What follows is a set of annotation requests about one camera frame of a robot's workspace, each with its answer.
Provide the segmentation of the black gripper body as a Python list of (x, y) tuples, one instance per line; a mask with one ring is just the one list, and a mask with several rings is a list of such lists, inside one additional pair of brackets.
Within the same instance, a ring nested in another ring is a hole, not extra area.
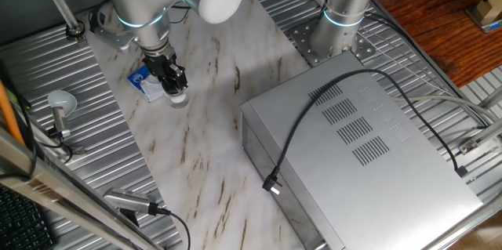
[(177, 78), (181, 76), (181, 67), (176, 64), (176, 53), (170, 44), (159, 48), (141, 47), (143, 62), (147, 69), (158, 78)]

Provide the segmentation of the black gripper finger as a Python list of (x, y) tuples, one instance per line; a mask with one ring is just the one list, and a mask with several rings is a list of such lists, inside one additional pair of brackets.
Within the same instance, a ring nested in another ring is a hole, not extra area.
[(188, 82), (183, 67), (177, 67), (174, 70), (174, 81), (176, 83), (176, 89), (178, 92), (184, 92), (188, 87)]
[(176, 91), (176, 77), (172, 74), (164, 74), (161, 77), (161, 84), (165, 92)]

